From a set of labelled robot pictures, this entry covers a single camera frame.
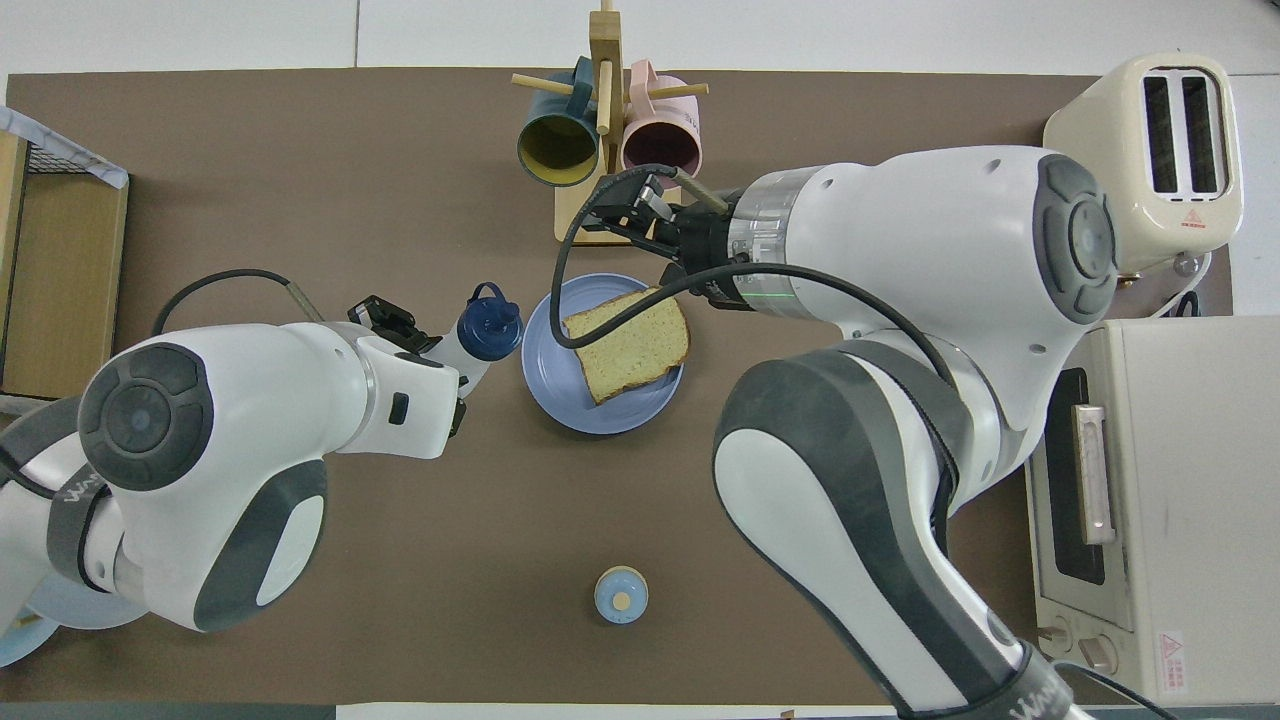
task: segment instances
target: blue bottle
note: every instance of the blue bottle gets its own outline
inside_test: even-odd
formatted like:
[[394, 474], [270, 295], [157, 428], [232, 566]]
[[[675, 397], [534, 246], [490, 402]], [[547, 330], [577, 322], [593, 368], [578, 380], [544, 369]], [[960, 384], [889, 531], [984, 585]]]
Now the blue bottle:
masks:
[[[493, 296], [480, 297], [485, 288], [493, 291]], [[453, 332], [431, 347], [425, 357], [456, 368], [467, 378], [467, 383], [458, 388], [458, 397], [465, 398], [480, 384], [492, 363], [520, 347], [524, 334], [520, 306], [507, 301], [497, 284], [480, 283], [467, 300]]]

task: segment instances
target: toast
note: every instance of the toast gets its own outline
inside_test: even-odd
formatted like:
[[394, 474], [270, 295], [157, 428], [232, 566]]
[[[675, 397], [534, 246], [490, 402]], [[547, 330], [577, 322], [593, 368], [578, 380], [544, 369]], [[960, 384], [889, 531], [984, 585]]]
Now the toast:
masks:
[[[658, 288], [628, 292], [564, 318], [568, 337], [582, 337]], [[600, 405], [623, 391], [663, 378], [689, 355], [689, 324], [676, 299], [663, 300], [604, 338], [573, 351], [591, 400]]]

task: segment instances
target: wooden peg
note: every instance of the wooden peg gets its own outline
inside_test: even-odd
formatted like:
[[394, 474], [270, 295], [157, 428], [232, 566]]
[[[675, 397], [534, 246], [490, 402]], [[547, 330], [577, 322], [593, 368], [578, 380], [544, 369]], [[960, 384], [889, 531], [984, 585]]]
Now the wooden peg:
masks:
[[572, 95], [573, 86], [566, 85], [563, 82], [556, 82], [553, 79], [544, 79], [540, 77], [522, 76], [520, 73], [511, 74], [511, 85], [518, 85], [521, 87], [531, 87], [534, 90], [547, 90], [556, 92], [558, 95]]
[[595, 109], [595, 132], [609, 135], [609, 119], [613, 110], [613, 61], [600, 60], [599, 79], [595, 83], [598, 105]]
[[599, 113], [608, 123], [608, 133], [600, 135], [603, 146], [604, 168], [608, 173], [621, 169], [620, 146], [622, 142], [622, 15], [608, 10], [593, 10], [588, 37], [591, 44], [591, 63], [595, 67], [596, 77], [605, 61], [609, 63], [612, 79], [609, 82], [608, 114]]

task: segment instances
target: wooden crate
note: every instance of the wooden crate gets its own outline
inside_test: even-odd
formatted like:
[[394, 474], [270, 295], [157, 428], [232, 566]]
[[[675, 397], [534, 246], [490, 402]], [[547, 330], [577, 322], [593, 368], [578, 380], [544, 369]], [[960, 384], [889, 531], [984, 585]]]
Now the wooden crate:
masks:
[[79, 395], [111, 356], [128, 176], [0, 110], [0, 393]]

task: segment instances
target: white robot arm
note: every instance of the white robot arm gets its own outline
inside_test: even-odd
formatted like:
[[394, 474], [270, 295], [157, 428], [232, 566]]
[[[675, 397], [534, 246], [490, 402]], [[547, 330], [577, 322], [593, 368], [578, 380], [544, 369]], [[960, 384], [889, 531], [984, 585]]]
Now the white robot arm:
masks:
[[323, 456], [439, 456], [461, 397], [515, 350], [518, 309], [479, 291], [417, 345], [370, 319], [378, 299], [352, 311], [370, 327], [166, 333], [18, 420], [0, 436], [0, 626], [55, 571], [202, 632], [269, 606], [319, 541]]
[[1092, 176], [1041, 149], [963, 147], [669, 208], [645, 172], [666, 170], [602, 183], [579, 218], [675, 261], [652, 302], [689, 288], [847, 338], [733, 388], [713, 468], [744, 538], [904, 717], [1083, 716], [934, 533], [1027, 457], [1066, 354], [1110, 305], [1115, 241]]

